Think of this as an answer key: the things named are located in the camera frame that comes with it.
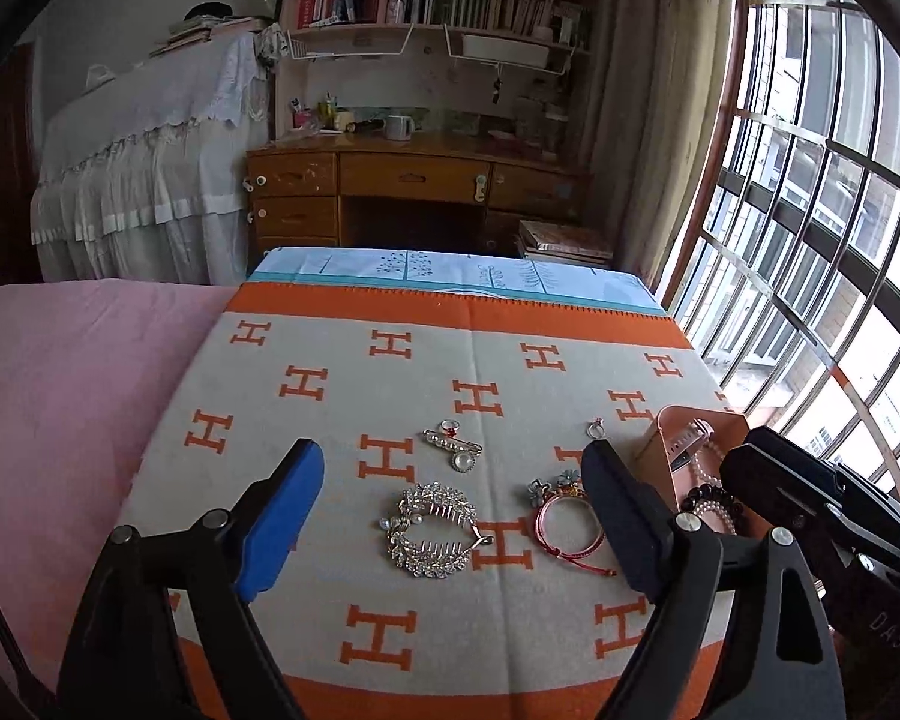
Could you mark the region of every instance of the window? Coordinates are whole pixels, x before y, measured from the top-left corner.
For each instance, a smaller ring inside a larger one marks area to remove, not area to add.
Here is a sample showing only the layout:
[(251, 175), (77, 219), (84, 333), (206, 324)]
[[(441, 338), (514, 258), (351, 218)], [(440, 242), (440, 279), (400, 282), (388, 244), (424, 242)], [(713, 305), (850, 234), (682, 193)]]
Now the window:
[(724, 168), (669, 309), (751, 424), (888, 490), (900, 58), (855, 0), (750, 5)]

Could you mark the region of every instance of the red string bracelet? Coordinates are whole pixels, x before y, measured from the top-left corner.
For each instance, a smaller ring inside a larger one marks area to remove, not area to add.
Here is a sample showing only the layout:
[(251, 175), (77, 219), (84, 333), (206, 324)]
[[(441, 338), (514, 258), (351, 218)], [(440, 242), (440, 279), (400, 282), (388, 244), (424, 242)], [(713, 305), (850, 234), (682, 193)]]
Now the red string bracelet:
[(547, 541), (547, 531), (544, 522), (547, 518), (547, 512), (549, 512), (550, 507), (552, 507), (553, 504), (562, 500), (576, 498), (577, 500), (586, 503), (587, 507), (590, 506), (589, 499), (583, 491), (583, 485), (580, 483), (580, 473), (578, 471), (564, 471), (564, 473), (560, 474), (559, 477), (552, 481), (552, 483), (544, 483), (539, 479), (535, 479), (533, 480), (533, 483), (528, 486), (527, 490), (530, 492), (530, 497), (536, 507), (536, 517), (533, 519), (533, 535), (536, 536), (536, 540), (540, 542), (540, 546), (558, 560), (566, 560), (567, 562), (576, 565), (576, 567), (582, 568), (584, 571), (591, 571), (594, 574), (600, 574), (605, 577), (615, 577), (617, 575), (617, 572), (612, 568), (601, 568), (583, 562), (583, 558), (589, 557), (596, 552), (600, 545), (604, 543), (604, 539), (607, 538), (607, 535), (602, 529), (600, 535), (597, 536), (597, 538), (594, 538), (594, 541), (590, 546), (586, 547), (586, 549), (581, 549), (581, 551), (578, 552), (564, 552), (559, 547), (553, 546)]

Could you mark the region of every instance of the door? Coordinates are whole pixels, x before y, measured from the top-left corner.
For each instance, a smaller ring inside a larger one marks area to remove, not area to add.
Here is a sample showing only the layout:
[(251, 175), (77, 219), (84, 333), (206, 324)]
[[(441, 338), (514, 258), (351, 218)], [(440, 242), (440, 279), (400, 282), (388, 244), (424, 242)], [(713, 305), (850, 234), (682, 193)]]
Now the door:
[(0, 285), (40, 281), (29, 240), (34, 162), (29, 141), (32, 47), (14, 48), (0, 67)]

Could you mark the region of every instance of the white box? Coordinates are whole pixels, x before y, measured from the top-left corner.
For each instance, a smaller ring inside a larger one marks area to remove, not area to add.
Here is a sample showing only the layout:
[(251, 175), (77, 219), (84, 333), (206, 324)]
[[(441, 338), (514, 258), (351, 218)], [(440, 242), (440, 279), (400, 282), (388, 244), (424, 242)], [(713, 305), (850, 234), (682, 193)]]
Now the white box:
[(485, 37), (484, 35), (463, 35), (463, 56), (473, 59), (487, 59), (493, 62), (512, 62), (546, 68), (550, 50), (546, 46), (524, 43), (506, 38)]

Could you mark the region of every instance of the mug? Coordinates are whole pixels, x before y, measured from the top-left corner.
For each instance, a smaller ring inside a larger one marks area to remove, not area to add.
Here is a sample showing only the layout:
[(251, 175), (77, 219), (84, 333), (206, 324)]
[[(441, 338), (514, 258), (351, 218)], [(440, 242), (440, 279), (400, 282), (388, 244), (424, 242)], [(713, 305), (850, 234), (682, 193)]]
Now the mug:
[(409, 116), (388, 116), (384, 135), (388, 141), (409, 141), (410, 135), (413, 135), (413, 129), (415, 129), (413, 119)]

